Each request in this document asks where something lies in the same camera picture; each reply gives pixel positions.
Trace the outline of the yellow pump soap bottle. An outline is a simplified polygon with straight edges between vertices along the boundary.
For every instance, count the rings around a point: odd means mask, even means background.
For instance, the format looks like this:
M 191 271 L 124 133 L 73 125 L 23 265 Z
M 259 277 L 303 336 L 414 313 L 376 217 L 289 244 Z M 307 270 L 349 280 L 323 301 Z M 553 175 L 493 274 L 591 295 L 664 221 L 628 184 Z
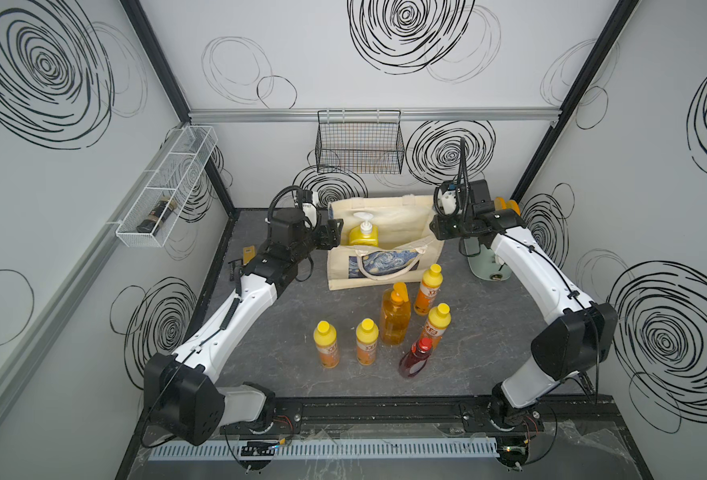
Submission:
M 375 216 L 369 212 L 355 212 L 353 216 L 361 220 L 361 224 L 349 232 L 348 244 L 379 247 L 379 228 L 373 224 Z

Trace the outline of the orange toast slice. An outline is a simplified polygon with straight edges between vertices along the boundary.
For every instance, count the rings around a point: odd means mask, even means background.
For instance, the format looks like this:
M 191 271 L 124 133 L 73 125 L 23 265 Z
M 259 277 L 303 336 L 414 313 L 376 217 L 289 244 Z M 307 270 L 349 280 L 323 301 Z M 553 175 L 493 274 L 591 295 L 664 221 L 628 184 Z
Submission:
M 515 200 L 505 199 L 503 197 L 495 198 L 495 209 L 496 210 L 513 210 L 517 215 L 521 214 L 519 209 L 519 204 Z

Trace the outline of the cream canvas shopping bag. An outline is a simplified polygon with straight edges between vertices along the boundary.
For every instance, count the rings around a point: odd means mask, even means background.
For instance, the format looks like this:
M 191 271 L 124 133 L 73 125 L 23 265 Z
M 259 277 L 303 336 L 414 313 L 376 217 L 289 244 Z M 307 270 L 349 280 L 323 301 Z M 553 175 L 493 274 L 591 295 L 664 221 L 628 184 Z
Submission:
M 379 232 L 377 246 L 352 243 L 361 212 Z M 343 222 L 340 245 L 327 256 L 331 291 L 419 282 L 439 262 L 443 242 L 431 231 L 435 210 L 429 195 L 350 198 L 331 203 L 328 213 Z

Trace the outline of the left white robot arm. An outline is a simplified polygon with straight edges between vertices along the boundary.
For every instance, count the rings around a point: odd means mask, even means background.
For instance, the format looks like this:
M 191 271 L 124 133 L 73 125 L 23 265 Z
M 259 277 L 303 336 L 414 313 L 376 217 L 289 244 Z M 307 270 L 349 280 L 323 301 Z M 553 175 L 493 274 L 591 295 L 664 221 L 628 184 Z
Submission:
M 145 365 L 143 429 L 158 426 L 199 446 L 223 426 L 270 426 L 271 391 L 249 383 L 219 388 L 216 382 L 245 334 L 296 280 L 301 262 L 315 250 L 339 246 L 343 226 L 341 220 L 322 219 L 317 192 L 293 185 L 277 193 L 287 195 L 293 197 L 289 208 L 269 205 L 267 238 L 235 277 L 225 302 L 189 340 L 171 354 L 154 354 Z

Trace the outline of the dark bottle in shelf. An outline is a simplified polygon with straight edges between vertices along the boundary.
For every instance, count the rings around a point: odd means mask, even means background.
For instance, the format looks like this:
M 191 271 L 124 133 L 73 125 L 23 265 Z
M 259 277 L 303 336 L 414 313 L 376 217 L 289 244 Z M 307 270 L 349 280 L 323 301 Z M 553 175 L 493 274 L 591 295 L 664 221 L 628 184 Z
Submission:
M 175 212 L 176 208 L 177 203 L 173 199 L 161 198 L 149 214 L 135 227 L 135 231 L 141 234 L 155 234 L 169 216 Z

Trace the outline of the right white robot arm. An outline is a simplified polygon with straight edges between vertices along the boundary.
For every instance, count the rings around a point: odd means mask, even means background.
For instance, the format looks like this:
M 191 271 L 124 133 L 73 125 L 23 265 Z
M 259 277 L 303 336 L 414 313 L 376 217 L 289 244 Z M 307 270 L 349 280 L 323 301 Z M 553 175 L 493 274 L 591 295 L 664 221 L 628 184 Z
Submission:
M 467 142 L 459 142 L 457 176 L 435 188 L 431 231 L 439 240 L 475 238 L 507 266 L 543 314 L 545 329 L 531 341 L 525 364 L 493 387 L 491 423 L 509 431 L 531 414 L 541 397 L 569 378 L 599 369 L 609 356 L 617 312 L 580 290 L 537 244 L 513 209 L 493 204 L 483 180 L 467 171 Z

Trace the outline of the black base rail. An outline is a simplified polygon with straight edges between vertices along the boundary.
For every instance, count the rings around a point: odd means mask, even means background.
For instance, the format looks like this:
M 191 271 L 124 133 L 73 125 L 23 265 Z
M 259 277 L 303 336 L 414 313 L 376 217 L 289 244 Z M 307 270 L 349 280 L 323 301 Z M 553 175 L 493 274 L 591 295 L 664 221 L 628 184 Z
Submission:
M 565 420 L 617 421 L 619 408 L 611 396 L 593 402 L 581 395 L 547 395 L 537 404 L 494 420 L 489 395 L 411 397 L 277 397 L 265 421 L 221 428 L 229 435 L 309 434 L 313 427 L 345 425 L 431 424 L 458 427 L 463 433 L 523 436 L 545 429 L 545 423 Z

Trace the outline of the yellow black small device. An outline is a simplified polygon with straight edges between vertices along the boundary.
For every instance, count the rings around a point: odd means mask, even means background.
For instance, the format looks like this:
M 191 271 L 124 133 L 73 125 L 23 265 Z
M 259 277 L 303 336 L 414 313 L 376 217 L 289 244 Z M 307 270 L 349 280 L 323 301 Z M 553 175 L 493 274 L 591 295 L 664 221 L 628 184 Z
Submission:
M 241 276 L 241 271 L 245 265 L 253 260 L 255 256 L 255 246 L 246 246 L 242 248 L 242 253 L 239 258 L 235 258 L 228 262 L 229 265 L 229 280 L 234 281 L 237 276 Z

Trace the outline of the orange bottle yellow cap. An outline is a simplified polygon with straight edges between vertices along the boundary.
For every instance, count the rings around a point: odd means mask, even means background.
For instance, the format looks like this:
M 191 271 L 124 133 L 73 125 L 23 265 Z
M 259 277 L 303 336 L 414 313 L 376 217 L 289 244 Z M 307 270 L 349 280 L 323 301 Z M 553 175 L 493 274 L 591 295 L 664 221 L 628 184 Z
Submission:
M 451 308 L 446 303 L 439 303 L 429 310 L 427 321 L 421 330 L 421 338 L 429 338 L 431 346 L 435 349 L 443 339 L 449 324 L 451 324 Z
M 433 264 L 423 273 L 419 294 L 413 303 L 417 315 L 427 316 L 429 314 L 441 285 L 443 285 L 443 268 L 439 264 Z
M 364 366 L 371 365 L 377 359 L 377 341 L 379 328 L 371 318 L 365 318 L 357 325 L 357 361 Z
M 339 364 L 337 332 L 328 321 L 321 321 L 313 331 L 313 340 L 324 368 L 335 368 Z

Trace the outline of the amber dish soap bottle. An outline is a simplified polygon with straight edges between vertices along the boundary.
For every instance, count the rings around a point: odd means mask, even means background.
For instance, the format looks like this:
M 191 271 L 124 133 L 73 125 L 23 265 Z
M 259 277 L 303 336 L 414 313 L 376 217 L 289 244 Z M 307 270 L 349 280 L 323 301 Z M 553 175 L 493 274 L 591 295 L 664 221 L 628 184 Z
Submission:
M 411 302 L 405 282 L 397 282 L 383 293 L 379 333 L 387 345 L 399 345 L 405 341 L 411 322 Z

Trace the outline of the red liquid bottle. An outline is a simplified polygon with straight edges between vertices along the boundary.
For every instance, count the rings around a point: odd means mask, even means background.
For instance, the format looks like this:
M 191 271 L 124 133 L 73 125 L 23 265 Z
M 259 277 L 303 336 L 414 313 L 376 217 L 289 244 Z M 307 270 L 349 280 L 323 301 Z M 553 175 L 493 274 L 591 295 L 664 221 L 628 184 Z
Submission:
M 425 368 L 427 360 L 433 353 L 433 340 L 425 337 L 417 340 L 411 346 L 411 350 L 399 361 L 399 374 L 403 378 L 413 378 Z

